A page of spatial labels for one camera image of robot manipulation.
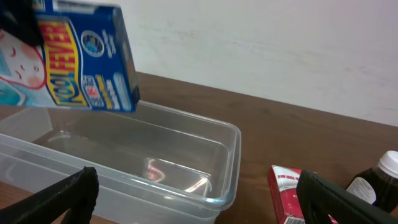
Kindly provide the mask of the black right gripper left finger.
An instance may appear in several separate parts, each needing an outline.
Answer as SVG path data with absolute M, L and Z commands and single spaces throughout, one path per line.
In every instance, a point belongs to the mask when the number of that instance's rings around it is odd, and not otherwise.
M 89 224 L 99 194 L 94 167 L 81 171 L 1 209 L 1 223 L 48 224 L 63 216 L 62 223 Z

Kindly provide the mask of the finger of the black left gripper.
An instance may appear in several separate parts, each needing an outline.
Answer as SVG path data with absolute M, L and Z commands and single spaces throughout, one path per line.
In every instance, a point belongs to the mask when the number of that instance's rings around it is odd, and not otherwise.
M 1 0 L 1 29 L 33 47 L 44 43 L 32 0 Z

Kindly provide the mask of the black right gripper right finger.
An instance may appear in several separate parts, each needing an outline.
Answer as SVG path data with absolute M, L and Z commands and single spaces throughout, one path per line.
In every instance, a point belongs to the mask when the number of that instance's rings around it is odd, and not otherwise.
M 306 224 L 397 224 L 397 218 L 323 179 L 301 171 L 297 197 Z

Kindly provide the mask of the blue KoolFever box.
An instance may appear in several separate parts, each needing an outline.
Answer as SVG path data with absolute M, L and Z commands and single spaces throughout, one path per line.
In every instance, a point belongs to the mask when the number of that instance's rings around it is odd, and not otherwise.
M 121 7 L 43 0 L 33 8 L 42 45 L 1 29 L 1 103 L 134 112 L 140 93 Z

